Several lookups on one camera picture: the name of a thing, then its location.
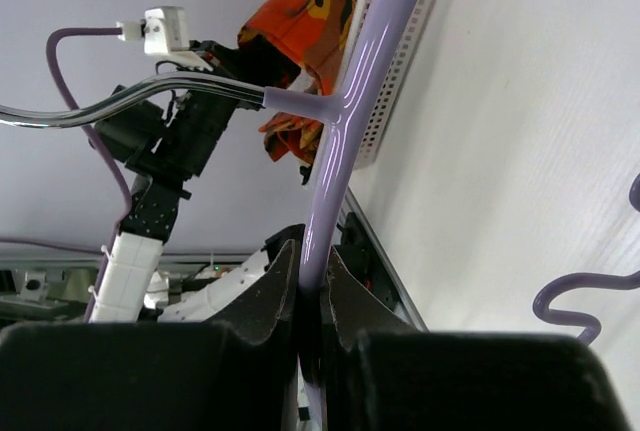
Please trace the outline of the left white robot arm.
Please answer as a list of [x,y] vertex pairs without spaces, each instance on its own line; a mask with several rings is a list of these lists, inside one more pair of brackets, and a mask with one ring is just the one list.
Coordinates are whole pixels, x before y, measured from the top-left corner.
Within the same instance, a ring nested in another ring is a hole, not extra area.
[[[300,74],[300,66],[264,38],[236,49],[193,41],[191,49],[212,65],[213,75],[256,86],[286,88]],[[143,100],[94,126],[111,157],[136,174],[120,232],[169,240],[179,202],[191,197],[185,182],[202,174],[238,108],[258,111],[262,105],[173,90],[165,109]]]

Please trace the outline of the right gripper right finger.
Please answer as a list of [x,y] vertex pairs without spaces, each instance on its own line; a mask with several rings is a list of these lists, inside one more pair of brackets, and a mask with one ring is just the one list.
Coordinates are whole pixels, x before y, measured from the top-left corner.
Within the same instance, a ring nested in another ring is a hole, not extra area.
[[626,430],[596,356],[561,335],[425,332],[328,262],[322,312],[330,430]]

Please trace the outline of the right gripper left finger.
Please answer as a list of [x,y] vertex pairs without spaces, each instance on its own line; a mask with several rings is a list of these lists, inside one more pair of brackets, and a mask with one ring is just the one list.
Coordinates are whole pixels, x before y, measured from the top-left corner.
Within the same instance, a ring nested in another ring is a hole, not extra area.
[[202,323],[19,324],[1,333],[5,430],[292,430],[300,248]]

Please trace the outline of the orange camouflage trousers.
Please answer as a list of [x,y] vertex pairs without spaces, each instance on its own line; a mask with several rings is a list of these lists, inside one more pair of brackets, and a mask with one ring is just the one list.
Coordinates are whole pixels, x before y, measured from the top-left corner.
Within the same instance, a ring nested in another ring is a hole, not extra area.
[[244,80],[287,89],[304,75],[307,93],[336,88],[357,0],[267,0],[237,35]]

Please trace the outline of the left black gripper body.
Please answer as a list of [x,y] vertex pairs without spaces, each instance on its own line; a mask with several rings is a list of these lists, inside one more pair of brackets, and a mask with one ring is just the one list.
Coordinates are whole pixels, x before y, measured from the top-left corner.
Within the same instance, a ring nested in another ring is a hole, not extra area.
[[235,49],[213,40],[191,40],[189,50],[211,64],[215,74],[255,86],[286,89],[300,75],[300,66],[265,38]]

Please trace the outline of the lilac plastic hanger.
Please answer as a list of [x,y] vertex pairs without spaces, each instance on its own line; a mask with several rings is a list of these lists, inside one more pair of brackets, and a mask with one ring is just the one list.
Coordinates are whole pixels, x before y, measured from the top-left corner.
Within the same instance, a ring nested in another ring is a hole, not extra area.
[[297,111],[322,120],[330,131],[330,151],[321,164],[322,181],[312,199],[298,259],[293,336],[297,365],[311,370],[308,381],[311,402],[325,429],[322,312],[320,298],[327,282],[328,262],[336,254],[330,246],[340,204],[358,143],[364,133],[376,92],[390,65],[403,26],[416,0],[374,0],[363,31],[355,45],[355,57],[347,70],[343,90],[330,96],[313,96],[278,88],[254,88],[217,77],[179,72],[143,81],[90,107],[65,114],[35,118],[32,114],[11,110],[3,115],[8,124],[35,128],[69,128],[92,124],[122,112],[146,97],[169,89],[189,89],[220,96],[241,97],[282,111]]

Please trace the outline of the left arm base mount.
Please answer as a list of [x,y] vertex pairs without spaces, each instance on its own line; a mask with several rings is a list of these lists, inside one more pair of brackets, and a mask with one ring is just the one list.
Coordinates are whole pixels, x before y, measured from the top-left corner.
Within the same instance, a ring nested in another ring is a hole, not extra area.
[[394,311],[400,303],[399,293],[362,221],[354,212],[349,212],[337,228],[340,243],[336,249],[348,271],[389,310]]

